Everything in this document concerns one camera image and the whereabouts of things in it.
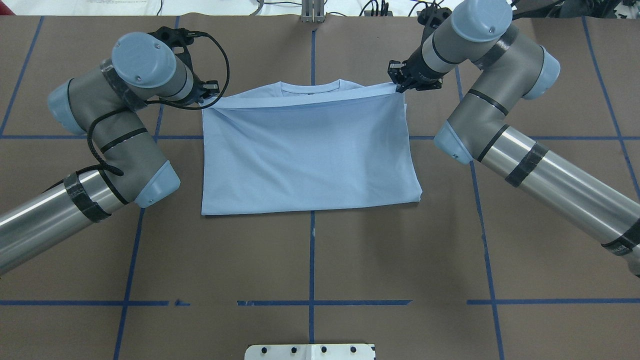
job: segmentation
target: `white mounting plate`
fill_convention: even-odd
[[[375,360],[375,348],[373,344],[252,345],[244,360]]]

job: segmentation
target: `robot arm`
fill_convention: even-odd
[[[200,81],[193,73],[186,46],[200,36],[210,37],[166,27],[126,34],[99,67],[51,93],[49,109],[56,120],[74,134],[88,133],[101,165],[71,173],[0,215],[0,275],[130,202],[146,208],[177,190],[180,179],[135,111],[152,103],[187,108],[216,94],[220,98],[228,77],[220,92],[216,81]],[[174,54],[177,46],[184,52]],[[147,101],[155,95],[159,101]],[[104,159],[93,150],[94,142]]]
[[[408,60],[390,61],[397,91],[439,88],[444,74],[471,60],[483,73],[435,145],[461,163],[481,162],[560,212],[640,277],[640,205],[504,122],[521,97],[539,97],[560,71],[553,56],[519,33],[511,16],[504,0],[465,0]]]

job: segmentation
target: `white bracket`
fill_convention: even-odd
[[[302,22],[324,22],[324,0],[302,0]]]
[[[244,360],[375,360],[373,344],[252,345]]]

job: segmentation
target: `red object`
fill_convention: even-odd
[[[0,15],[15,15],[8,6],[6,6],[2,0],[0,0]]]

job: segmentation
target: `silver cylindrical tube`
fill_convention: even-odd
[[[563,214],[640,274],[640,205],[509,127],[481,159],[513,186]]]
[[[98,171],[78,178],[89,198],[106,213],[124,206]],[[0,215],[0,275],[93,223],[76,206],[64,184]]]

